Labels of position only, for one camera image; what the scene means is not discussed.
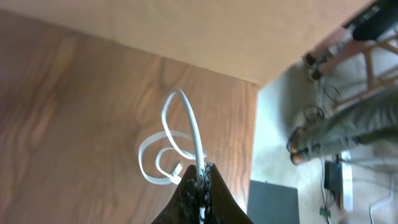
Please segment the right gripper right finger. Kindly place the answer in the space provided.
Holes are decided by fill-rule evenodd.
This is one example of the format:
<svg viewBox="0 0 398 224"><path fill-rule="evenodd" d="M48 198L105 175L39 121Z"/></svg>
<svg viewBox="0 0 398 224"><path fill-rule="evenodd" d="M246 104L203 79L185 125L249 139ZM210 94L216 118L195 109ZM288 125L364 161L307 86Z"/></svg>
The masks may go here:
<svg viewBox="0 0 398 224"><path fill-rule="evenodd" d="M205 166L205 220L206 224L253 224L240 208L225 184L217 166Z"/></svg>

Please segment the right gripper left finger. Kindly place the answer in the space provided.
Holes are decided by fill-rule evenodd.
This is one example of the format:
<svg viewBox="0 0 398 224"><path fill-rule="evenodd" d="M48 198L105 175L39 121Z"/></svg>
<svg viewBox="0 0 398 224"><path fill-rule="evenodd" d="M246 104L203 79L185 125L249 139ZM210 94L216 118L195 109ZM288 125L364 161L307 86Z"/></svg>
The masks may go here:
<svg viewBox="0 0 398 224"><path fill-rule="evenodd" d="M172 198L152 224L198 224L197 168L187 167Z"/></svg>

